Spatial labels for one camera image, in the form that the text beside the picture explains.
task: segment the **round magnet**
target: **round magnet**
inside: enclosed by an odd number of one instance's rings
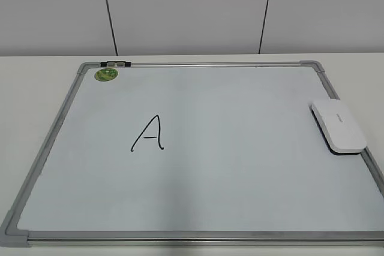
[[[114,68],[103,68],[95,73],[95,79],[98,81],[110,81],[117,77],[118,71]]]

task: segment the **whiteboard eraser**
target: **whiteboard eraser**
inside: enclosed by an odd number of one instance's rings
[[[340,100],[315,100],[311,109],[333,152],[360,153],[367,147],[357,121]]]

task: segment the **white table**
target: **white table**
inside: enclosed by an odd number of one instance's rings
[[[319,61],[384,168],[384,53],[205,56],[63,56],[0,58],[0,219],[4,218],[68,92],[86,61]],[[0,255],[384,255],[382,248],[0,248]]]

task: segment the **whiteboard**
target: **whiteboard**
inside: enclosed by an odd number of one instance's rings
[[[313,119],[310,102],[329,96],[312,68],[127,67],[108,82],[99,69],[18,229],[384,230],[364,160],[330,153]]]

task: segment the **white wall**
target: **white wall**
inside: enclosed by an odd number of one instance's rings
[[[266,0],[109,0],[119,55],[257,53]]]
[[[267,0],[109,0],[120,55],[257,53]],[[383,0],[269,0],[261,53],[384,52]],[[0,0],[0,56],[114,55],[106,0]]]
[[[0,56],[114,54],[105,0],[0,0]]]
[[[261,53],[384,52],[383,0],[269,0]]]

